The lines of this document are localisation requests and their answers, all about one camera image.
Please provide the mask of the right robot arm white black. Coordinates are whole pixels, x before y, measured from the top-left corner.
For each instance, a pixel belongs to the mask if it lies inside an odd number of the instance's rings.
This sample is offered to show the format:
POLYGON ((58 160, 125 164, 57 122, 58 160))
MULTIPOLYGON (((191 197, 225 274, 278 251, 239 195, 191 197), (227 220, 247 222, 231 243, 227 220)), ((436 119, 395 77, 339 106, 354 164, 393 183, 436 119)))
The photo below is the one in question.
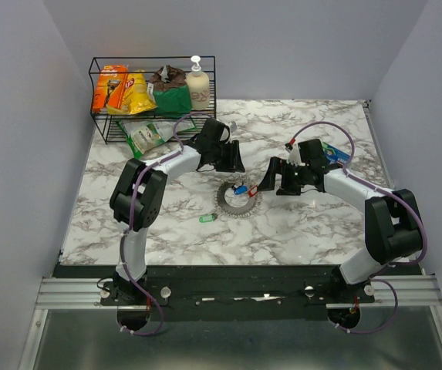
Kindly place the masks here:
POLYGON ((365 246, 332 270, 330 296, 339 302, 355 295, 357 285, 389 266, 406 264, 412 254, 423 256, 427 236, 416 197, 408 189, 377 186, 330 163, 318 139, 288 144, 288 158, 272 157, 257 186, 279 196, 299 196, 306 186, 328 193, 355 207, 364 216, 365 246))

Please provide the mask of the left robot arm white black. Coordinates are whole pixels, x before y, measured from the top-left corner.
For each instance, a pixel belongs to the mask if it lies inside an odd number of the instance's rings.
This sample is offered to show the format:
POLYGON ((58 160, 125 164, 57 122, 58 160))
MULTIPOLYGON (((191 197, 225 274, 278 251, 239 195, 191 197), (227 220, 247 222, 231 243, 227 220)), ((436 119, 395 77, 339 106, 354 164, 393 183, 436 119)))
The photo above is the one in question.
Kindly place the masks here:
POLYGON ((113 218, 123 226, 116 272, 123 281, 118 295, 127 304, 144 297, 139 281, 147 271, 145 251, 150 225, 157 219, 166 185, 187 173, 210 166, 219 173, 244 173, 234 122, 208 118, 199 134, 154 160, 129 160, 110 197, 113 218))

